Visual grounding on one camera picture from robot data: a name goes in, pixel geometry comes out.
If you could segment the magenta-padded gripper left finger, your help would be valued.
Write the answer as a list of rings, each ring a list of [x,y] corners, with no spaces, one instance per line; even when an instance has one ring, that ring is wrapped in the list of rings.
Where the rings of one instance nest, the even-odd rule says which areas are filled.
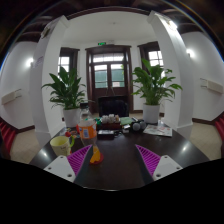
[[[78,178],[91,148],[92,146],[88,145],[69,156],[60,155],[44,170],[69,182],[74,182]]]

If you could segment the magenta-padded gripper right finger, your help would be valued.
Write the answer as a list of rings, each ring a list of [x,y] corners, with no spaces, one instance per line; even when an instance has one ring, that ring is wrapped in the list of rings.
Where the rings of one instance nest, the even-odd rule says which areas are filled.
[[[140,167],[145,184],[160,180],[182,169],[182,167],[168,155],[159,156],[140,145],[135,145],[135,147],[141,161]]]

